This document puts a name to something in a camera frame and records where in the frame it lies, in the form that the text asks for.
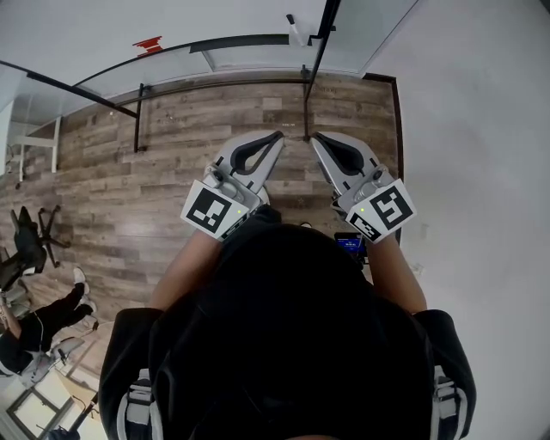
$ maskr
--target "person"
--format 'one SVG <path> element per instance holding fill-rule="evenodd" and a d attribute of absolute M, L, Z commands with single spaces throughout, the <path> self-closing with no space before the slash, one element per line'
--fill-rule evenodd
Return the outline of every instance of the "person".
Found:
<path fill-rule="evenodd" d="M 148 306 L 116 317 L 108 438 L 149 384 L 165 439 L 428 439 L 435 365 L 467 396 L 466 436 L 475 385 L 453 320 L 428 309 L 394 236 L 368 255 L 374 286 L 334 240 L 266 205 L 223 243 L 195 231 Z"/>
<path fill-rule="evenodd" d="M 18 320 L 2 304 L 3 326 L 0 336 L 0 374 L 22 376 L 40 353 L 50 350 L 57 332 L 70 327 L 97 311 L 89 299 L 89 285 L 82 269 L 73 270 L 75 287 L 65 298 L 27 314 Z"/>

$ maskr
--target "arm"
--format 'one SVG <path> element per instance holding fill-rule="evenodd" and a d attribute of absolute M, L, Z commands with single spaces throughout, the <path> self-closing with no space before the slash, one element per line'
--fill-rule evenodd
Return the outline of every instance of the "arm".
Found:
<path fill-rule="evenodd" d="M 197 289 L 214 269 L 222 243 L 196 230 L 156 285 L 152 309 L 167 310 L 179 298 Z"/>
<path fill-rule="evenodd" d="M 393 235 L 372 244 L 367 241 L 370 271 L 376 293 L 409 313 L 428 308 L 424 293 Z"/>
<path fill-rule="evenodd" d="M 21 337 L 21 325 L 17 318 L 14 317 L 14 314 L 11 313 L 11 310 L 7 305 L 2 304 L 2 320 L 6 323 L 11 334 L 15 336 L 16 339 Z"/>

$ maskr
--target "black chair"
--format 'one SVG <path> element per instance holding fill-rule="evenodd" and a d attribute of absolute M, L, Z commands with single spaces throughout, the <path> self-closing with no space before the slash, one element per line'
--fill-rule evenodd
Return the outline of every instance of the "black chair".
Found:
<path fill-rule="evenodd" d="M 47 226 L 44 225 L 42 220 L 42 214 L 46 210 L 44 208 L 40 209 L 38 213 L 40 233 L 39 225 L 33 222 L 25 206 L 21 208 L 19 218 L 12 210 L 11 221 L 15 228 L 14 242 L 17 253 L 0 263 L 0 289 L 2 291 L 8 290 L 28 270 L 34 270 L 33 273 L 41 273 L 44 270 L 48 256 L 53 266 L 59 267 L 60 263 L 53 256 L 52 246 L 69 247 L 69 245 L 63 244 L 51 236 L 53 219 L 60 209 L 59 206 L 53 209 Z"/>

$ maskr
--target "wooden floor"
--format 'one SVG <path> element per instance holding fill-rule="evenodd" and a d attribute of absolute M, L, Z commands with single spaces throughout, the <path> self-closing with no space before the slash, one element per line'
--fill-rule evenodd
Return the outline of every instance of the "wooden floor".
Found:
<path fill-rule="evenodd" d="M 15 189 L 14 173 L 0 180 L 0 246 L 15 251 L 9 210 L 61 205 L 56 231 L 67 250 L 55 249 L 62 267 L 48 261 L 26 278 L 34 306 L 66 295 L 72 267 L 80 266 L 102 322 L 124 308 L 141 307 L 193 229 L 180 220 L 194 179 L 224 141 L 251 130 L 280 130 L 285 147 L 266 183 L 272 205 L 287 223 L 309 222 L 332 235 L 348 230 L 329 209 L 325 182 L 311 146 L 302 141 L 301 85 L 250 85 L 167 95 L 143 105 L 143 154 L 132 150 L 132 118 L 92 106 L 64 118 L 58 172 L 44 149 L 30 148 L 26 181 Z M 346 76 L 319 75 L 309 101 L 311 132 L 339 131 L 367 142 L 397 176 L 398 150 L 391 86 Z M 85 359 L 99 372 L 107 346 L 106 324 L 95 355 Z"/>

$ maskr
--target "red object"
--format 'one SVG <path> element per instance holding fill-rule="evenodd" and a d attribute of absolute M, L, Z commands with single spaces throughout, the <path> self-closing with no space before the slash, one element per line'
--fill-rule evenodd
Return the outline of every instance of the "red object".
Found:
<path fill-rule="evenodd" d="M 158 40 L 160 40 L 162 37 L 154 37 L 149 38 L 148 40 L 140 41 L 139 43 L 136 43 L 132 46 L 138 46 L 145 49 L 145 53 L 140 53 L 138 56 L 142 57 L 143 55 L 147 55 L 148 53 L 153 52 L 159 52 L 162 50 L 161 45 L 158 44 Z"/>

